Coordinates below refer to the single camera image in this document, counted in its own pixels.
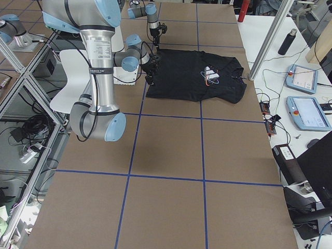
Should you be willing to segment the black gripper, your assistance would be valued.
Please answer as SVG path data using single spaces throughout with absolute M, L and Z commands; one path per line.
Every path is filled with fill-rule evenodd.
M 168 30 L 167 25 L 165 23 L 160 23 L 160 22 L 154 22 L 154 23 L 149 23 L 149 30 L 150 34 L 153 37 L 153 44 L 156 50 L 158 51 L 160 49 L 160 36 L 162 34 L 165 34 Z
M 161 56 L 146 54 L 141 62 L 141 68 L 146 73 L 145 80 L 149 86 L 154 85 L 154 72 L 157 69 Z

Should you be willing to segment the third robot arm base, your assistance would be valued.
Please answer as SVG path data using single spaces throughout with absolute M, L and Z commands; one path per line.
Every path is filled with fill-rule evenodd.
M 39 42 L 34 41 L 15 14 L 1 16 L 1 39 L 14 52 L 33 52 Z

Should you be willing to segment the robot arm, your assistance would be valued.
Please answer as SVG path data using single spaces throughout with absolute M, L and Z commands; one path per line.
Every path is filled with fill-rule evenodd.
M 168 27 L 165 23 L 161 23 L 158 19 L 157 7 L 154 2 L 141 5 L 140 1 L 130 1 L 127 10 L 130 19 L 141 17 L 147 18 L 147 37 L 154 47 L 160 49 L 160 37 L 165 34 Z
M 147 82 L 153 84 L 160 57 L 136 34 L 126 39 L 127 51 L 112 51 L 112 37 L 121 22 L 118 1 L 43 1 L 43 19 L 51 29 L 79 34 L 87 52 L 83 59 L 88 64 L 90 85 L 70 112 L 77 139 L 119 140 L 126 117 L 115 102 L 114 67 L 127 72 L 140 67 Z

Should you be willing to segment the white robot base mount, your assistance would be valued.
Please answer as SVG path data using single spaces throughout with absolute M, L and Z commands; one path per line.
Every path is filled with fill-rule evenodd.
M 115 28 L 115 34 L 111 38 L 112 54 L 124 52 L 125 45 L 123 42 L 121 27 Z M 135 85 L 138 68 L 133 72 L 125 71 L 121 66 L 114 65 L 114 84 L 116 85 Z

